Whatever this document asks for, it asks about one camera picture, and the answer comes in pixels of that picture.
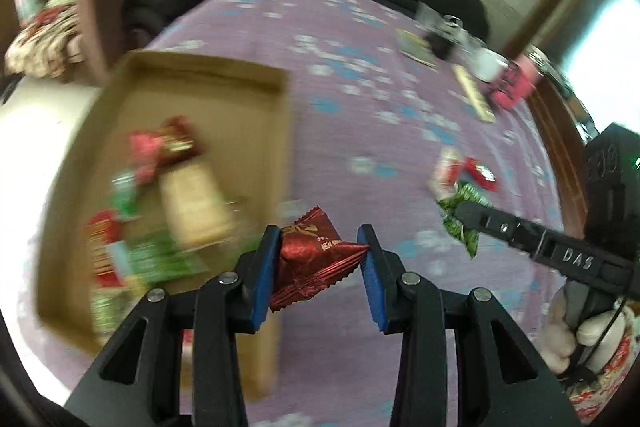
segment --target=wrapped candy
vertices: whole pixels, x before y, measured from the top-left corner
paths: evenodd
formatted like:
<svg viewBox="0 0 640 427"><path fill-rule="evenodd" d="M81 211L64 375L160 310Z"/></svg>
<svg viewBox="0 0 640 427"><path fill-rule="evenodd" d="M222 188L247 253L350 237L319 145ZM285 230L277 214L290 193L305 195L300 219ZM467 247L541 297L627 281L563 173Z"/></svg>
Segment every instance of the wrapped candy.
<svg viewBox="0 0 640 427"><path fill-rule="evenodd" d="M498 182L495 179L494 173L482 165L478 160L467 157L465 160L465 169L469 174L471 174L474 181L482 188L492 192L497 192Z"/></svg>
<svg viewBox="0 0 640 427"><path fill-rule="evenodd" d="M171 235L183 250L219 243L233 234L232 213L202 158L163 172L159 186Z"/></svg>
<svg viewBox="0 0 640 427"><path fill-rule="evenodd" d="M119 221L132 221L138 219L138 186L135 173L125 170L117 174L111 181L113 192L111 193L111 208L116 213Z"/></svg>
<svg viewBox="0 0 640 427"><path fill-rule="evenodd" d="M94 264L91 312L94 333L101 344L120 325L130 303L127 287L108 253L108 246L121 237L121 225L111 210L98 212L88 223L87 246Z"/></svg>
<svg viewBox="0 0 640 427"><path fill-rule="evenodd" d="M107 250L111 255L111 261L113 262L118 277L124 280L133 298L136 301L140 300L150 288L146 286L142 278L133 270L129 262L129 247L126 241L111 243L108 245Z"/></svg>
<svg viewBox="0 0 640 427"><path fill-rule="evenodd" d="M207 267L193 252L178 249L168 230L141 238L128 252L129 270L149 288L159 282L204 272Z"/></svg>
<svg viewBox="0 0 640 427"><path fill-rule="evenodd" d="M491 203L482 196L478 189L471 183L463 181L455 184L455 193L452 196L442 198L438 201L438 206L444 212L444 219L442 220L444 229L451 237L462 241L466 251L468 251L471 258L474 258L476 253L478 253L479 232L473 229L466 229L462 223L453 216L456 207L459 203L462 203L462 201L473 201L484 204L484 206L491 206Z"/></svg>
<svg viewBox="0 0 640 427"><path fill-rule="evenodd" d="M315 207L282 229L271 310L307 300L346 277L368 250L340 239L328 216Z"/></svg>
<svg viewBox="0 0 640 427"><path fill-rule="evenodd" d="M159 170L202 153L193 127L184 116L168 118L157 131L131 133L129 148L136 180L142 185L155 180Z"/></svg>
<svg viewBox="0 0 640 427"><path fill-rule="evenodd" d="M460 177L463 168L463 157L452 146L443 146L440 150L440 158L436 163L433 178L429 181L431 191L436 199L452 196L455 192L455 183Z"/></svg>

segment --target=white mug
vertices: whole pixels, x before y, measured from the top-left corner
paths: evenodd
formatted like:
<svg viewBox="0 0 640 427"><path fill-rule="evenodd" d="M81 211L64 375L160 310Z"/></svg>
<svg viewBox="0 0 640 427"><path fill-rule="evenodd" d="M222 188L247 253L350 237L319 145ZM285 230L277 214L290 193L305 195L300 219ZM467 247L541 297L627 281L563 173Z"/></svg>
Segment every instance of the white mug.
<svg viewBox="0 0 640 427"><path fill-rule="evenodd" d="M469 60L471 74L483 82L491 82L508 65L509 61L506 58L487 48L476 50Z"/></svg>

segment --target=red candy wrapper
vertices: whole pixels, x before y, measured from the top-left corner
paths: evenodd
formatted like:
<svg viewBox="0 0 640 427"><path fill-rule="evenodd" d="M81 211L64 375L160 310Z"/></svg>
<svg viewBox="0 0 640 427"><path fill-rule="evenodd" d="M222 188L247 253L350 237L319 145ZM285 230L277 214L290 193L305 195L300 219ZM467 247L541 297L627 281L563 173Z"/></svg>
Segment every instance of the red candy wrapper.
<svg viewBox="0 0 640 427"><path fill-rule="evenodd" d="M355 270L368 248L341 240L319 207L308 211L282 229L271 310L310 299L343 279Z"/></svg>
<svg viewBox="0 0 640 427"><path fill-rule="evenodd" d="M122 228L111 210L98 212L88 224L88 248L94 261L94 277L100 288L118 288L124 284L117 276L107 245L122 239Z"/></svg>
<svg viewBox="0 0 640 427"><path fill-rule="evenodd" d="M496 192L498 190L498 182L495 179L494 173L488 168L482 165L478 160L474 158L467 158L465 161L465 168L471 174L471 177L486 190Z"/></svg>
<svg viewBox="0 0 640 427"><path fill-rule="evenodd" d="M451 146L443 146L440 150L440 158L436 164L433 178L429 181L431 190L438 201L453 195L456 191L454 184L460 178L462 167L463 159L458 149Z"/></svg>
<svg viewBox="0 0 640 427"><path fill-rule="evenodd" d="M184 116L168 118L158 131L135 131L129 136L136 181L146 184L165 167L189 160L202 153L191 123Z"/></svg>

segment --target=pink packaging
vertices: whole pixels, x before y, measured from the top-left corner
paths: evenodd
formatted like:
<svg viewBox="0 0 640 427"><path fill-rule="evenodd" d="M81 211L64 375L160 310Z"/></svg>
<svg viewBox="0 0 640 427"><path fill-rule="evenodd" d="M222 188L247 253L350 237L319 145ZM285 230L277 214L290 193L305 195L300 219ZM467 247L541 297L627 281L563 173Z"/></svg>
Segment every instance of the pink packaging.
<svg viewBox="0 0 640 427"><path fill-rule="evenodd" d="M543 77L548 60L539 49L530 46L496 78L489 96L499 107L511 110L520 100L527 98Z"/></svg>

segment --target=open cardboard box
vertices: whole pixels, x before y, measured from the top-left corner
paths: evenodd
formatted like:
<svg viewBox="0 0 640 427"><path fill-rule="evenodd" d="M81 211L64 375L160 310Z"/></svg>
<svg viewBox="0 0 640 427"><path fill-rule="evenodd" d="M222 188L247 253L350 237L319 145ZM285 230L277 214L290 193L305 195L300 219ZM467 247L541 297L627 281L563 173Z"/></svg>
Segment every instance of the open cardboard box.
<svg viewBox="0 0 640 427"><path fill-rule="evenodd" d="M242 201L258 230L277 223L289 157L287 74L259 64L203 55L132 52L117 66L79 129L60 168L47 209L39 252L36 312L43 324L91 354L92 257L87 222L108 208L111 179L129 166L131 131L158 128L187 116L204 144L222 193ZM158 187L140 197L141 219L124 226L125 240L166 226ZM170 293L194 289L233 261L216 248L200 253L208 273L167 283ZM276 317L256 335L238 335L243 390L268 393L276 373ZM182 381L190 381L183 364Z"/></svg>

